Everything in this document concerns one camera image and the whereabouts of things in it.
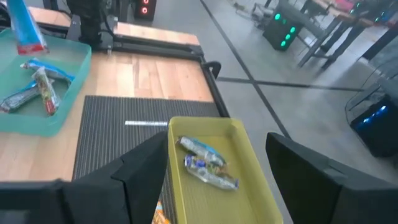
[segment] ribbed rubber mat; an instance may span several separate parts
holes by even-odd
[[[73,179],[82,177],[128,152],[159,131],[173,116],[220,116],[214,103],[86,96],[81,116]],[[160,195],[164,212],[176,223],[168,167]]]

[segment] wooden tabletop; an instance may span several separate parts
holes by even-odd
[[[319,6],[321,6],[324,9],[327,9],[330,4],[335,5],[334,0],[312,0],[313,2],[317,3]],[[352,16],[351,14],[344,12],[342,10],[337,9],[336,7],[329,7],[328,9],[329,14],[332,16],[338,17],[341,20],[344,21],[354,21],[355,17]],[[360,19],[360,23],[366,27],[371,27],[374,25],[373,21],[370,21],[369,19]]]
[[[38,22],[69,26],[61,12],[29,8]],[[117,34],[198,44],[196,36],[118,23]],[[197,62],[113,52],[93,54],[91,69],[60,132],[51,138],[0,133],[0,181],[72,178],[85,95],[213,101]]]

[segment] concrete floor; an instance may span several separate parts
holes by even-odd
[[[31,5],[40,6],[40,0],[30,1],[35,2]],[[287,52],[277,52],[251,21],[235,13],[227,0],[203,2],[213,19],[200,0],[167,0],[157,1],[155,19],[149,25],[197,35],[207,61],[221,62],[223,68],[220,77],[248,80],[251,75],[255,80],[265,81],[265,85],[259,85],[257,89],[250,83],[227,82],[228,80],[218,81],[218,87],[231,116],[241,119],[246,127],[284,216],[284,223],[292,221],[271,174],[264,149],[266,133],[272,131],[283,134],[281,125],[294,141],[346,165],[398,184],[398,171],[391,162],[374,158],[345,120],[345,104],[357,92],[337,90],[361,88],[372,70],[353,64],[383,30],[367,29],[327,71],[319,73],[318,69],[324,60],[311,59],[303,68],[297,67],[305,52],[304,45],[297,39]],[[228,42],[246,65],[249,76]],[[375,78],[370,78],[365,86],[370,85]],[[294,87],[292,83],[324,88]],[[266,97],[268,106],[257,91]],[[275,121],[272,113],[276,114],[281,124]]]

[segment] blue wrapper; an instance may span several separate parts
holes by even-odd
[[[37,71],[39,68],[44,67],[45,73],[49,78],[53,78],[55,80],[63,80],[70,85],[72,81],[75,79],[74,76],[67,74],[63,70],[48,64],[39,61],[37,58],[33,58],[28,60],[26,63],[21,65],[22,68],[31,68]]]
[[[48,52],[47,44],[23,0],[7,0],[11,27],[17,39],[18,54]]]

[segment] white label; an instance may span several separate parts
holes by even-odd
[[[131,126],[167,126],[168,122],[165,122],[165,121],[125,121],[124,125],[131,125]]]

